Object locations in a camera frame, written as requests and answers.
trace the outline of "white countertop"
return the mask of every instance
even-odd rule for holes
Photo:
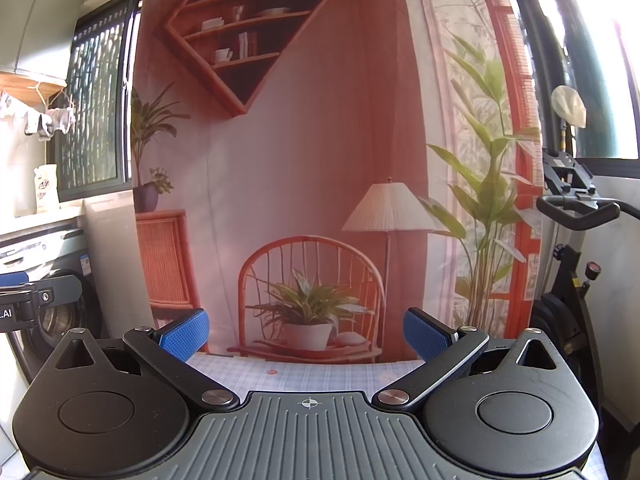
[[[61,204],[60,209],[37,213],[35,215],[18,216],[17,218],[0,219],[0,236],[16,233],[40,227],[46,224],[53,224],[63,220],[71,220],[84,214],[84,204],[82,200],[74,200]]]

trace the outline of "window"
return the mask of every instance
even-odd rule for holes
[[[640,0],[517,0],[540,101],[546,147],[562,148],[553,89],[577,89],[585,128],[569,128],[566,150],[595,174],[640,178],[637,51]]]
[[[129,187],[125,139],[124,78],[128,57],[130,0],[121,0],[82,20],[71,45],[65,93],[54,106],[71,100],[76,124],[54,136],[49,151],[58,165],[60,200],[72,200]]]

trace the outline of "diamond-shaped shelf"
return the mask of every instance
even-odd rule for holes
[[[237,116],[247,113],[269,72],[325,1],[182,0],[164,29],[172,52]],[[282,8],[281,14],[264,15]],[[214,18],[224,25],[202,30],[203,22]],[[215,52],[226,48],[230,60],[216,62]]]

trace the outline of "pink wall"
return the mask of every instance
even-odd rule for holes
[[[425,196],[420,89],[404,0],[328,0],[279,60],[249,113],[231,119],[165,47],[158,27],[177,0],[146,0],[134,86],[168,99],[178,137],[158,134],[142,173],[167,170],[158,209],[184,209],[210,349],[238,334],[238,272],[268,242],[299,234],[343,240],[383,271],[384,235],[342,232],[374,182],[388,176]],[[424,293],[426,234],[394,236],[384,360],[413,358],[401,317]]]

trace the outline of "exercise bike handlebar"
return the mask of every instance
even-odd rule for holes
[[[543,195],[536,200],[536,206],[542,213],[571,231],[587,231],[611,222],[620,216],[620,211],[640,220],[640,210],[629,204],[611,198],[597,199],[597,209],[586,205],[578,198]],[[572,216],[567,211],[575,211],[580,216]]]

